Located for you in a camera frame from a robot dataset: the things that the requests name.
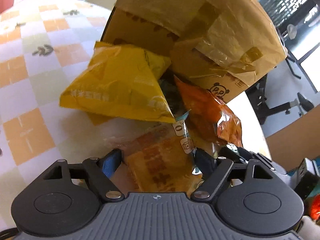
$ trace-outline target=snack package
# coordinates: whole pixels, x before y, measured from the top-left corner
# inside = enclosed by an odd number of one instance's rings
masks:
[[[157,80],[168,57],[125,44],[96,42],[88,69],[61,94],[60,106],[129,119],[175,122]]]
[[[117,145],[124,153],[124,162],[138,191],[190,195],[201,182],[201,175],[192,174],[194,146],[185,125],[187,115],[173,124],[161,123],[134,141]]]
[[[242,147],[241,122],[223,100],[201,87],[189,85],[175,76],[189,117],[203,139],[225,145]]]
[[[159,80],[159,83],[173,116],[177,117],[185,113],[186,108],[183,104],[180,92],[174,82],[173,73],[170,70],[167,70]],[[208,154],[213,156],[215,151],[219,149],[219,146],[204,140],[201,137],[201,134],[199,134],[197,131],[196,126],[190,121],[189,118],[186,119],[186,125],[194,146],[205,150]]]

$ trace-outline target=checkered tablecloth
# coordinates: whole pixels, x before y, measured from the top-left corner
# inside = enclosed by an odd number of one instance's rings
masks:
[[[110,13],[79,0],[24,0],[0,15],[0,230],[15,226],[13,199],[53,162],[102,157],[154,125],[59,107]],[[244,147],[268,155],[245,93],[228,105],[242,121]]]

